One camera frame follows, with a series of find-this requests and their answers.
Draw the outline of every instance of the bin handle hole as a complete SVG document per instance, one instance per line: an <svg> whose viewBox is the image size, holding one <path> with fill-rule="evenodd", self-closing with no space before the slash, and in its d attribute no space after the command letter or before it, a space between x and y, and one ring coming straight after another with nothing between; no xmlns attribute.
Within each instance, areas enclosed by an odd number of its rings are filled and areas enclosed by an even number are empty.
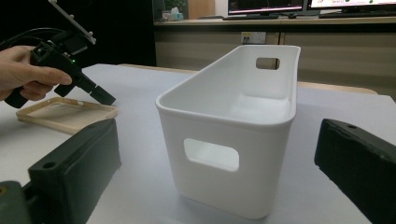
<svg viewBox="0 0 396 224"><path fill-rule="evenodd" d="M239 168L239 154L231 147L186 138L184 149L189 161L229 172L235 172Z"/></svg>
<svg viewBox="0 0 396 224"><path fill-rule="evenodd" d="M279 69L280 60L278 58L258 58L256 67L258 69L277 70Z"/></svg>

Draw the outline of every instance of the storage bin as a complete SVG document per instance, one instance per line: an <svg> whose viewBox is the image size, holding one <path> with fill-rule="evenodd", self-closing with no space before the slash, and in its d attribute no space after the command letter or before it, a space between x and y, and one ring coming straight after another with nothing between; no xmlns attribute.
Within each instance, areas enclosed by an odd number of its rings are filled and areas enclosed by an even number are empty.
<svg viewBox="0 0 396 224"><path fill-rule="evenodd" d="M246 218L268 215L296 113L295 46L241 46L156 100L178 192ZM261 69L261 59L276 59Z"/></svg>

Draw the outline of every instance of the table surface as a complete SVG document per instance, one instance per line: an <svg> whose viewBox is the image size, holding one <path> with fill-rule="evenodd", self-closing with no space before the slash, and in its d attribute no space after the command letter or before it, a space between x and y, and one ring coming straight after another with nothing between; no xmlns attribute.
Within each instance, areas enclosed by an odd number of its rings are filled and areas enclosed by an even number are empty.
<svg viewBox="0 0 396 224"><path fill-rule="evenodd" d="M396 104L390 97L299 86L274 211L250 220L186 199L175 189L155 99L191 75L107 64L83 72L117 98L122 162L88 223L370 223L314 164L314 155L325 118L359 126L396 145ZM94 102L79 88L67 97ZM0 181L24 185L27 169L70 135L18 121L17 109L6 103L0 111Z"/></svg>
<svg viewBox="0 0 396 224"><path fill-rule="evenodd" d="M301 25L301 24L370 24L370 23L395 23L396 17L367 17L367 18L340 18L340 19L318 19L318 16L298 16L298 19L281 17L277 20L241 20L223 21L222 19L210 20L183 20L155 22L155 26L180 26L180 25Z"/></svg>

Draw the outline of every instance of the computer monitor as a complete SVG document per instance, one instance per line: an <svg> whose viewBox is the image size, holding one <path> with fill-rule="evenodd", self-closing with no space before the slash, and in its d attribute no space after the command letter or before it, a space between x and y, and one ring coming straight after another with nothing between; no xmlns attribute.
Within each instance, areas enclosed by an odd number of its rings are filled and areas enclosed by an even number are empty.
<svg viewBox="0 0 396 224"><path fill-rule="evenodd" d="M307 9L341 9L345 12L395 10L396 0L308 0Z"/></svg>
<svg viewBox="0 0 396 224"><path fill-rule="evenodd" d="M228 0L228 15L269 15L303 10L304 0Z"/></svg>

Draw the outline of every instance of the white tabletop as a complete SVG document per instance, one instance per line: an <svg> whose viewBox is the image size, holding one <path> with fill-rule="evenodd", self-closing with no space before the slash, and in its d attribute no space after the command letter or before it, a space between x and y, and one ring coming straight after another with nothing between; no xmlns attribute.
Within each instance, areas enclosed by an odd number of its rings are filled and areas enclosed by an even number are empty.
<svg viewBox="0 0 396 224"><path fill-rule="evenodd" d="M396 104L390 97L299 87L274 211L249 220L188 200L175 189L155 99L190 75L106 64L83 72L117 98L122 162L88 223L370 223L319 170L314 156L325 118L351 123L396 145ZM95 102L79 88L67 97ZM27 169L70 135L20 122L17 109L6 103L0 103L0 111L0 181L24 185Z"/></svg>

